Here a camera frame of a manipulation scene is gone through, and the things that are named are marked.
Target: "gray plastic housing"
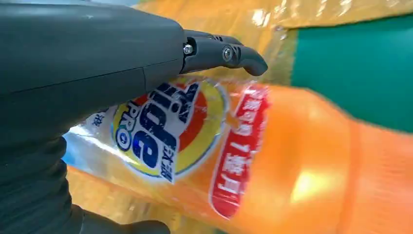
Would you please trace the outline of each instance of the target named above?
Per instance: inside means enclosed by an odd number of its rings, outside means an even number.
[[[150,79],[136,79],[150,90],[182,69],[186,37],[175,21],[124,6],[68,3],[1,4],[0,95],[137,68],[148,70]]]
[[[173,20],[86,1],[3,2],[0,148],[59,137],[182,69],[186,37]]]

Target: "bottle label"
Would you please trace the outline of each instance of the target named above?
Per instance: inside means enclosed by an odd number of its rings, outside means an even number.
[[[138,174],[174,183],[214,148],[227,104],[226,93],[216,84],[164,83],[119,106],[113,138]]]
[[[268,107],[267,90],[249,86],[238,103],[237,129],[231,129],[218,158],[210,189],[210,203],[224,218],[232,217],[241,202],[249,179],[249,166],[259,151]]]

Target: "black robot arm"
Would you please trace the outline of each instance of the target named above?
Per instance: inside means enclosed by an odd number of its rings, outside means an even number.
[[[0,3],[0,233],[167,234],[156,221],[118,225],[73,205],[61,161],[70,127],[178,74],[267,69],[231,37],[77,0]]]

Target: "clear plastic wrap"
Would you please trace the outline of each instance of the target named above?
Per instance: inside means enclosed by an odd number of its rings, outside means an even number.
[[[238,25],[261,28],[333,26],[413,12],[411,0],[150,0],[136,6],[179,21],[186,28],[232,32]]]
[[[306,90],[185,76],[65,138],[89,173],[229,233],[413,232],[413,136]]]
[[[98,213],[120,224],[159,220],[168,225],[171,234],[222,233],[215,227],[184,216],[173,208],[149,203],[131,193],[128,188],[86,174],[77,169],[77,166],[79,164],[72,164],[72,167],[68,168],[67,179],[70,183],[73,203],[83,209]]]

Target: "detergent bottle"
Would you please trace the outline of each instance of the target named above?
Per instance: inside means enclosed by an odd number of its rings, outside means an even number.
[[[229,233],[413,233],[413,136],[304,89],[181,77],[65,137],[89,173]]]

